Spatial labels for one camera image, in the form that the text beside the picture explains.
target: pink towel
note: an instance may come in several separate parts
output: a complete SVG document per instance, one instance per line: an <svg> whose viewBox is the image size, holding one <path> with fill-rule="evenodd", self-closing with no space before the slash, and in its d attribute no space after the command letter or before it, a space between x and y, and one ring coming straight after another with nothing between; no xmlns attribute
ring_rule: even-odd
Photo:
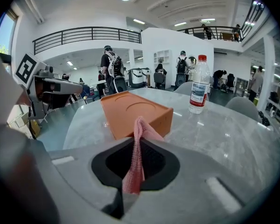
<svg viewBox="0 0 280 224"><path fill-rule="evenodd" d="M142 116L139 116L135 120L134 124L134 149L132 156L131 167L128 170L126 176L122 180L123 192L124 193L140 193L140 185L144 181L144 172L142 167L140 138L152 140L164 141L163 137L160 136Z"/></svg>

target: metal railing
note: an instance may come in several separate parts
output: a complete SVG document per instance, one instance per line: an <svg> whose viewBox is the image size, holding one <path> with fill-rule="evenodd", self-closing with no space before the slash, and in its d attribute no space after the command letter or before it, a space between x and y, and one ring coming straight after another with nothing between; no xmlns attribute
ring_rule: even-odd
<svg viewBox="0 0 280 224"><path fill-rule="evenodd" d="M52 47L87 40L117 40L141 43L141 34L139 32L120 28L71 28L54 32L34 40L34 55Z"/></svg>
<svg viewBox="0 0 280 224"><path fill-rule="evenodd" d="M252 0L248 15L244 24L242 25L243 39L248 35L264 9L265 5L263 4L262 0Z"/></svg>
<svg viewBox="0 0 280 224"><path fill-rule="evenodd" d="M205 26L195 28L185 28L178 30L196 36L200 39L217 39L232 42L242 41L242 29L234 27L222 27L222 26Z"/></svg>

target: marble table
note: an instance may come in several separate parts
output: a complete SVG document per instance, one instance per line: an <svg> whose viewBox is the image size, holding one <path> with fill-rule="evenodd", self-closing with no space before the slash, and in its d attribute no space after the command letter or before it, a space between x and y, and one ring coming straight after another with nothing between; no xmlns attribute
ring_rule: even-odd
<svg viewBox="0 0 280 224"><path fill-rule="evenodd" d="M207 154L258 191L279 177L280 138L255 120L208 101L201 114L192 114L189 96L175 92L150 88L130 92L174 109L166 142ZM95 101L77 110L63 149L108 145L113 140L101 103Z"/></svg>

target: orange box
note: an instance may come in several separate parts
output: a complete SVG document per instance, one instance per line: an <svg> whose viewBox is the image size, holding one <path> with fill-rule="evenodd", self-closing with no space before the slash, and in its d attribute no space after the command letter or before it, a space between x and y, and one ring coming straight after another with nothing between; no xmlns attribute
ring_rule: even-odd
<svg viewBox="0 0 280 224"><path fill-rule="evenodd" d="M139 116L164 137L170 132L173 108L167 108L128 91L101 98L101 104L116 140L133 137L134 123Z"/></svg>

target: water bottle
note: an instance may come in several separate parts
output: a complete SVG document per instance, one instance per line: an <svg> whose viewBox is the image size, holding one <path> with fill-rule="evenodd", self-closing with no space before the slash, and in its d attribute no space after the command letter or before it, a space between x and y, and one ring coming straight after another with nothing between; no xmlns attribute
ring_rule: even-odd
<svg viewBox="0 0 280 224"><path fill-rule="evenodd" d="M210 69L206 63L206 56L199 55L196 64L196 73L193 80L189 110L200 114L203 110L207 91L210 85Z"/></svg>

